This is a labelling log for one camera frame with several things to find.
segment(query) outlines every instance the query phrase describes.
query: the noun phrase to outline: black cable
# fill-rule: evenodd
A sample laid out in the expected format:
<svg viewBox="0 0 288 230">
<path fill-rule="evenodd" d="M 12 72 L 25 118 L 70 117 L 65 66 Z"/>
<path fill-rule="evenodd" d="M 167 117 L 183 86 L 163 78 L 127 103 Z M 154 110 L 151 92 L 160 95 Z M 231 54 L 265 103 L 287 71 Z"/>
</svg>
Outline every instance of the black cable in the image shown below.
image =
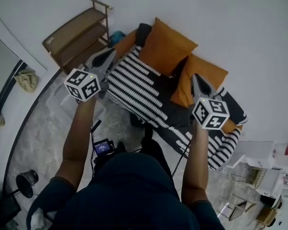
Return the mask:
<svg viewBox="0 0 288 230">
<path fill-rule="evenodd" d="M 96 124 L 94 125 L 94 123 L 91 123 L 91 140 L 92 140 L 92 148 L 93 148 L 93 152 L 91 155 L 91 168 L 92 168 L 92 177 L 94 176 L 95 172 L 94 172 L 94 166 L 93 166 L 93 157 L 95 155 L 95 148 L 94 148 L 94 131 L 99 127 L 99 125 L 101 124 L 101 120 L 97 120 Z"/>
<path fill-rule="evenodd" d="M 173 176 L 175 175 L 176 170 L 178 169 L 178 166 L 179 166 L 179 164 L 180 164 L 183 156 L 186 154 L 186 151 L 187 151 L 188 147 L 190 146 L 190 144 L 191 144 L 191 142 L 188 144 L 188 146 L 187 146 L 187 147 L 185 148 L 185 150 L 183 151 L 183 153 L 182 153 L 182 155 L 181 155 L 181 157 L 180 157 L 180 159 L 179 159 L 179 161 L 178 161 L 178 163 L 177 163 L 177 165 L 176 165 L 176 168 L 174 169 L 174 172 L 173 172 L 173 174 L 172 174 L 172 178 L 173 178 Z"/>
</svg>

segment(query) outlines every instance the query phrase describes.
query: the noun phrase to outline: orange cushion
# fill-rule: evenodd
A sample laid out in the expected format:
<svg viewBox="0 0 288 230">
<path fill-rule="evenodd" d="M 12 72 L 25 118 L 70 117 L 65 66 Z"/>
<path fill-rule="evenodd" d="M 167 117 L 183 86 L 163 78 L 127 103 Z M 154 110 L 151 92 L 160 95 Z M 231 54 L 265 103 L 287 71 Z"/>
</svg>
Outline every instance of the orange cushion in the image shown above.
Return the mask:
<svg viewBox="0 0 288 230">
<path fill-rule="evenodd" d="M 243 125 L 237 126 L 237 128 L 242 131 Z"/>
<path fill-rule="evenodd" d="M 156 18 L 139 58 L 158 72 L 170 76 L 177 64 L 196 47 L 196 43 Z"/>
<path fill-rule="evenodd" d="M 130 32 L 127 36 L 125 36 L 122 40 L 120 40 L 117 44 L 114 45 L 113 48 L 116 49 L 114 62 L 118 61 L 119 58 L 123 57 L 129 52 L 129 50 L 135 43 L 135 35 L 136 30 Z"/>
<path fill-rule="evenodd" d="M 228 71 L 195 55 L 188 56 L 187 62 L 180 74 L 178 87 L 172 94 L 171 101 L 184 107 L 194 104 L 191 94 L 191 77 L 195 73 L 208 79 L 217 90 L 227 76 Z"/>
<path fill-rule="evenodd" d="M 235 123 L 231 119 L 228 119 L 222 126 L 222 130 L 224 131 L 225 134 L 228 134 L 232 132 L 236 127 L 237 126 L 235 125 Z"/>
</svg>

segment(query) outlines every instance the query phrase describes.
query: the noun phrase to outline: hand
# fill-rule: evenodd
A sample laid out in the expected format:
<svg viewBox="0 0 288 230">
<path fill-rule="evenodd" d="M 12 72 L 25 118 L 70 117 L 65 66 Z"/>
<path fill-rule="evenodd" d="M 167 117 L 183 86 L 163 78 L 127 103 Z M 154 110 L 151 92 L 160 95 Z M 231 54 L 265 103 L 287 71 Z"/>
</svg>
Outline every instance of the hand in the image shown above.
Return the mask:
<svg viewBox="0 0 288 230">
<path fill-rule="evenodd" d="M 200 134 L 204 134 L 205 136 L 207 135 L 206 133 L 208 133 L 207 129 L 203 129 L 201 127 L 201 125 L 197 122 L 197 120 L 195 119 L 193 121 L 193 136 L 197 136 Z"/>
</svg>

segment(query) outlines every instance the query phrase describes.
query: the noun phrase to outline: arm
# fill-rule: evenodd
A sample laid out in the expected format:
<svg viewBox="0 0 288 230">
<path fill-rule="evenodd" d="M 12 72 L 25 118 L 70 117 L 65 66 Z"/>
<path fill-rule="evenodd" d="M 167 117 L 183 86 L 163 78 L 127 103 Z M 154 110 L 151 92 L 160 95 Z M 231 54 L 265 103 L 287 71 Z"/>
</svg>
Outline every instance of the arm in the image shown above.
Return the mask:
<svg viewBox="0 0 288 230">
<path fill-rule="evenodd" d="M 195 121 L 195 132 L 190 145 L 187 165 L 183 174 L 181 200 L 186 205 L 208 200 L 208 131 Z"/>
<path fill-rule="evenodd" d="M 64 143 L 63 161 L 55 175 L 69 181 L 76 190 L 84 171 L 95 103 L 95 97 L 79 103 Z"/>
</svg>

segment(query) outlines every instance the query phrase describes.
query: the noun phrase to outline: wooden bookshelf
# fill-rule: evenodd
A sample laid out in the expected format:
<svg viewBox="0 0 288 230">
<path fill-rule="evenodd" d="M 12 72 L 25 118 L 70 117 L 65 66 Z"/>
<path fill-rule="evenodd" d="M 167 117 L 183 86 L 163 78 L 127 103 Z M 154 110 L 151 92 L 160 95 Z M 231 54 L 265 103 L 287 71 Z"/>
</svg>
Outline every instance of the wooden bookshelf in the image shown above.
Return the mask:
<svg viewBox="0 0 288 230">
<path fill-rule="evenodd" d="M 109 43 L 108 10 L 112 7 L 90 1 L 92 8 L 72 18 L 43 41 L 45 49 L 66 74 Z M 104 11 L 97 10 L 96 3 L 104 7 Z"/>
</svg>

